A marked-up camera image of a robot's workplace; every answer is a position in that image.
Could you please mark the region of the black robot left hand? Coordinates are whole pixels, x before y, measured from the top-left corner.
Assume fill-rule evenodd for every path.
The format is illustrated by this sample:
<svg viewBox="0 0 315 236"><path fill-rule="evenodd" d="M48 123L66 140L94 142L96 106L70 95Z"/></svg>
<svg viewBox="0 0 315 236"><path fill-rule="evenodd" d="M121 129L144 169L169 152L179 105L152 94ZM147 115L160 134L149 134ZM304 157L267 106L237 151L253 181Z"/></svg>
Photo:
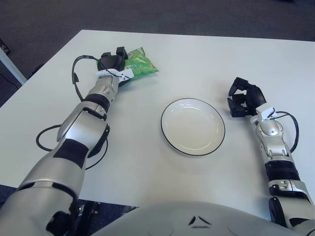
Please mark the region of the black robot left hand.
<svg viewBox="0 0 315 236"><path fill-rule="evenodd" d="M116 54L110 52L103 53L97 62L98 71L105 69L115 69L123 71L125 69L125 60L128 59L127 52L124 47L117 47Z"/></svg>

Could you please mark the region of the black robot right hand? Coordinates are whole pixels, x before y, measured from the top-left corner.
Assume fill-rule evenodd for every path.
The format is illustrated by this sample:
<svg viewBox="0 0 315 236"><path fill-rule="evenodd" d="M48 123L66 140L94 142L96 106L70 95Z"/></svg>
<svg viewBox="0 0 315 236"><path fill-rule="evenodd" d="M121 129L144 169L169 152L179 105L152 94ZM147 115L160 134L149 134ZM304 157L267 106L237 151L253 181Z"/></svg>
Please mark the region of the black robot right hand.
<svg viewBox="0 0 315 236"><path fill-rule="evenodd" d="M257 115L256 108L265 104L266 99L259 87L236 77L229 90L227 103L231 116L242 118Z"/></svg>

